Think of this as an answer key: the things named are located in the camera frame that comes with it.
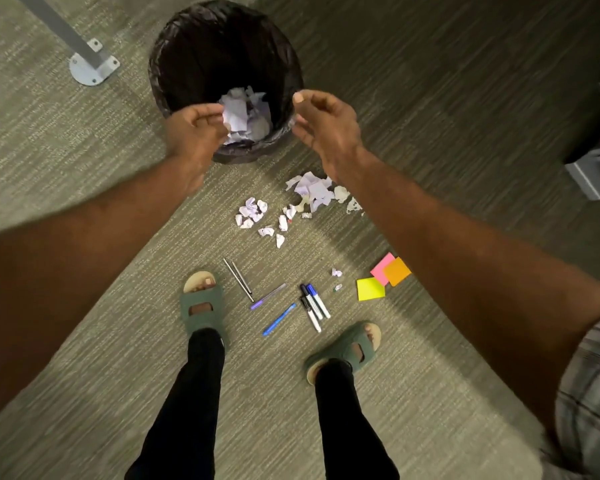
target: pink sticky note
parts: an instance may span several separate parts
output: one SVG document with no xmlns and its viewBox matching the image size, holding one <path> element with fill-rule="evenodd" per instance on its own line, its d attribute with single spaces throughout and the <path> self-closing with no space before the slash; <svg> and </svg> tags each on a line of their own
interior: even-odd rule
<svg viewBox="0 0 600 480">
<path fill-rule="evenodd" d="M 373 277 L 380 282 L 382 286 L 386 286 L 389 282 L 389 278 L 384 275 L 384 268 L 387 264 L 391 263 L 391 261 L 395 261 L 395 257 L 391 253 L 387 253 L 385 257 L 382 258 L 376 267 L 371 270 L 371 274 Z"/>
</svg>

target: sticky note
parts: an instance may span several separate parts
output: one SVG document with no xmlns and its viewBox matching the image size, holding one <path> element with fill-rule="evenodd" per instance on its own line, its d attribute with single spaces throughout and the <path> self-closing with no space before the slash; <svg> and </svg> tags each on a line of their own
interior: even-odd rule
<svg viewBox="0 0 600 480">
<path fill-rule="evenodd" d="M 389 279 L 391 286 L 396 286 L 410 274 L 411 271 L 400 258 L 391 261 L 391 263 L 384 268 L 384 275 Z"/>
<path fill-rule="evenodd" d="M 358 285 L 358 301 L 384 297 L 384 285 L 375 278 L 364 278 L 358 280 L 356 284 Z"/>
<path fill-rule="evenodd" d="M 386 256 L 376 264 L 376 267 L 371 270 L 371 275 L 373 275 L 382 286 L 385 286 L 389 282 L 389 278 L 384 275 L 384 268 L 394 260 L 395 257 L 393 257 L 393 254 L 387 253 Z"/>
</svg>

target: plaid shirt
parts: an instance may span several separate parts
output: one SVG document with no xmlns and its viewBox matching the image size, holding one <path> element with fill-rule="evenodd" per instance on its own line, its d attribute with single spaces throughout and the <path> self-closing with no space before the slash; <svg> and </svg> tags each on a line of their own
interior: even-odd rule
<svg viewBox="0 0 600 480">
<path fill-rule="evenodd" d="M 543 448 L 543 480 L 600 480 L 600 322 L 571 359 L 555 403 L 559 448 Z"/>
</svg>

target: green sandal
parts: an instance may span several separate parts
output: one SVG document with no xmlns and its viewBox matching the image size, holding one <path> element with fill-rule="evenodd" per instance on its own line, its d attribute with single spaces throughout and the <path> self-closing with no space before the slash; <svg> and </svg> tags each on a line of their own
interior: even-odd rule
<svg viewBox="0 0 600 480">
<path fill-rule="evenodd" d="M 367 336 L 365 325 L 371 325 L 373 336 L 373 343 Z M 376 356 L 376 350 L 380 346 L 380 340 L 382 339 L 382 332 L 380 327 L 372 322 L 357 322 L 351 327 L 346 329 L 341 336 L 339 336 L 334 343 L 330 346 L 318 352 L 317 354 L 309 357 L 304 363 L 304 373 L 306 380 L 309 384 L 315 384 L 315 370 L 319 366 L 325 364 L 331 359 L 343 360 L 351 364 L 353 372 L 357 372 L 362 369 L 366 364 L 371 362 Z M 362 360 L 358 358 L 358 355 L 354 352 L 352 345 L 358 344 L 362 350 Z"/>
<path fill-rule="evenodd" d="M 191 291 L 205 284 L 208 279 L 211 279 L 216 285 L 206 290 Z M 210 303 L 212 309 L 207 312 L 195 313 L 194 315 L 189 314 L 192 306 L 201 305 L 202 303 Z M 208 271 L 199 271 L 187 280 L 184 285 L 184 292 L 180 297 L 180 314 L 184 321 L 188 337 L 191 337 L 193 332 L 202 330 L 203 328 L 213 328 L 220 335 L 224 343 L 224 349 L 229 349 L 229 335 L 223 323 L 222 286 L 216 281 L 213 274 Z"/>
</svg>

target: black trash bag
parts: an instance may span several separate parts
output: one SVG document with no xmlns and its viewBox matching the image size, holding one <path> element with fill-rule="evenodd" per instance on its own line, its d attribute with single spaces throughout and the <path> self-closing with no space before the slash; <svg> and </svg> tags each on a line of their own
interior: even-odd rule
<svg viewBox="0 0 600 480">
<path fill-rule="evenodd" d="M 216 102 L 232 88 L 264 92 L 272 129 L 263 140 L 222 145 L 220 163 L 248 163 L 271 153 L 292 127 L 293 94 L 304 87 L 289 40 L 266 15 L 227 0 L 178 12 L 158 35 L 149 80 L 166 118 L 190 104 Z"/>
</svg>

